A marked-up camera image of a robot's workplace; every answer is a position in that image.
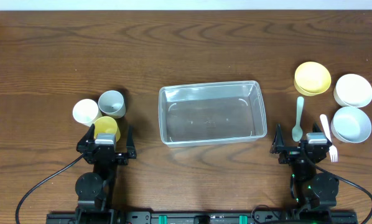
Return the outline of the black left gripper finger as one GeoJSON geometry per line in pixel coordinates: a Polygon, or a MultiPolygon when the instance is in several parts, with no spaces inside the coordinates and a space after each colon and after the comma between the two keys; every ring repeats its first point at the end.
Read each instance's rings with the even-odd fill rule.
{"type": "Polygon", "coordinates": [[[90,141],[94,141],[95,125],[92,124],[86,134],[79,140],[77,146],[87,146],[90,141]]]}
{"type": "Polygon", "coordinates": [[[127,153],[135,153],[135,145],[133,141],[133,127],[129,126],[128,135],[126,140],[127,153]]]}

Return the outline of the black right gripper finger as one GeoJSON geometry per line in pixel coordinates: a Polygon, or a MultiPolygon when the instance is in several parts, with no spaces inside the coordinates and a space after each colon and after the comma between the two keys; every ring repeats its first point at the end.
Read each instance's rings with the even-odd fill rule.
{"type": "Polygon", "coordinates": [[[282,130],[281,125],[276,125],[276,133],[274,136],[274,140],[271,145],[271,153],[280,153],[284,148],[284,141],[282,137],[282,130]]]}
{"type": "Polygon", "coordinates": [[[319,126],[318,126],[317,123],[314,123],[313,124],[312,131],[313,131],[313,133],[323,133],[322,130],[319,128],[319,126]]]}

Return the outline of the mint green plastic spoon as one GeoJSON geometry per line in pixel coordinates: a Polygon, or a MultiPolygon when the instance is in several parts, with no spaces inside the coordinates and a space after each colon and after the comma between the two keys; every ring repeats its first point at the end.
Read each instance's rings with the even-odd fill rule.
{"type": "Polygon", "coordinates": [[[304,107],[304,98],[299,96],[296,103],[296,117],[295,117],[295,126],[292,128],[292,139],[295,142],[299,142],[302,139],[303,130],[300,126],[300,121],[302,117],[304,107]]]}

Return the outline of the yellow paper cup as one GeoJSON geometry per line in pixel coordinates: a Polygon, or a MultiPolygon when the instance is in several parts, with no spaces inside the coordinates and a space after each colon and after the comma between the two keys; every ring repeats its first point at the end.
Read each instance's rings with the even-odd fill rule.
{"type": "Polygon", "coordinates": [[[98,118],[95,122],[95,133],[94,138],[96,139],[98,134],[114,134],[116,142],[119,141],[121,137],[121,132],[116,120],[109,116],[102,116],[98,118]]]}

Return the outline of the white plastic fork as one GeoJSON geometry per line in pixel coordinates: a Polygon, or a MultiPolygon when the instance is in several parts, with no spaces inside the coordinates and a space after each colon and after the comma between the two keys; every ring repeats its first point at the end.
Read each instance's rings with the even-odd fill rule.
{"type": "MultiPolygon", "coordinates": [[[[329,126],[329,123],[328,123],[327,116],[325,114],[321,114],[319,116],[319,118],[320,118],[320,122],[322,124],[323,131],[325,133],[326,138],[330,142],[332,142],[332,138],[331,138],[331,135],[330,135],[330,126],[329,126]]],[[[331,162],[338,162],[338,151],[337,151],[337,148],[333,144],[329,147],[329,154],[330,154],[331,162]]]]}

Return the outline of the white paper cup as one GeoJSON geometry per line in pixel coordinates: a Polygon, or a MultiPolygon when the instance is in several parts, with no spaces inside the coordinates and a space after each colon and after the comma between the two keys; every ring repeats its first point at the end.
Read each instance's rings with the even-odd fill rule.
{"type": "Polygon", "coordinates": [[[73,107],[72,115],[76,122],[88,127],[102,117],[97,102],[92,99],[83,99],[77,102],[73,107]]]}

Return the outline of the light grey bowl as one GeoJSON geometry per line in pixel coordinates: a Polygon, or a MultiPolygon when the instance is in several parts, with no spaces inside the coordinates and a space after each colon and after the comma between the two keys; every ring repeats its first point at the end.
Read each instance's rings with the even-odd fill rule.
{"type": "Polygon", "coordinates": [[[333,135],[342,142],[361,143],[371,135],[372,125],[368,115],[359,108],[342,107],[330,123],[333,135]]]}

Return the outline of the grey paper cup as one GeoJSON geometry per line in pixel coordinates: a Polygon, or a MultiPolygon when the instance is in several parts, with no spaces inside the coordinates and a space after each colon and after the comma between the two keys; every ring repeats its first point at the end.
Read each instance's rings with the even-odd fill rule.
{"type": "Polygon", "coordinates": [[[118,119],[126,114],[124,96],[115,90],[104,92],[98,100],[99,109],[108,116],[118,119]]]}

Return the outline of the yellow bowl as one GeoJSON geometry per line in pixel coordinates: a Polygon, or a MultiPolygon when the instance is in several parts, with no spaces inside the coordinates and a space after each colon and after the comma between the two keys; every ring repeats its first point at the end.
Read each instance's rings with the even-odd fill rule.
{"type": "Polygon", "coordinates": [[[315,96],[326,92],[332,83],[330,72],[317,62],[304,62],[294,73],[294,86],[305,96],[315,96]]]}

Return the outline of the white bowl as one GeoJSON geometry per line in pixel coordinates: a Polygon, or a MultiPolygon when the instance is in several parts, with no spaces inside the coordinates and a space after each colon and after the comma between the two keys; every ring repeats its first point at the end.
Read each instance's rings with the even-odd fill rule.
{"type": "Polygon", "coordinates": [[[372,86],[360,75],[346,74],[338,79],[333,96],[340,106],[362,108],[371,103],[372,86]]]}

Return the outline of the clear plastic storage container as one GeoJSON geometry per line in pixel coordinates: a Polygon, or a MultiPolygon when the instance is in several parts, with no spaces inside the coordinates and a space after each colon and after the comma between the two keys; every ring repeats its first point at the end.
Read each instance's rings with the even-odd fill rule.
{"type": "Polygon", "coordinates": [[[253,80],[165,86],[158,119],[169,147],[251,142],[267,134],[263,95],[253,80]]]}

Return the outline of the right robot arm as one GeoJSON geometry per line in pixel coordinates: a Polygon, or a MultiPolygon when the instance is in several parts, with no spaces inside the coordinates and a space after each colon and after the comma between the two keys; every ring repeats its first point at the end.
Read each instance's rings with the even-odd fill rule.
{"type": "Polygon", "coordinates": [[[332,143],[315,124],[307,138],[300,140],[298,146],[286,146],[281,126],[276,133],[270,149],[271,154],[279,156],[280,164],[292,169],[290,180],[291,196],[297,201],[297,208],[282,212],[281,220],[304,223],[332,221],[329,208],[337,204],[339,181],[330,174],[318,173],[315,165],[327,157],[332,143]]]}

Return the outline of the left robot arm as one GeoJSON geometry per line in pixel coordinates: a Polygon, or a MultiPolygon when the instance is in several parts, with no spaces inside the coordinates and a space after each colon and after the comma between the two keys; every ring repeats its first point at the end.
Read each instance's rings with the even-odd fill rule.
{"type": "Polygon", "coordinates": [[[119,212],[112,206],[118,166],[126,166],[137,157],[133,129],[128,129],[126,152],[116,152],[114,134],[95,134],[95,125],[77,144],[77,151],[93,166],[92,172],[81,175],[76,184],[78,195],[76,223],[117,223],[119,212]]]}

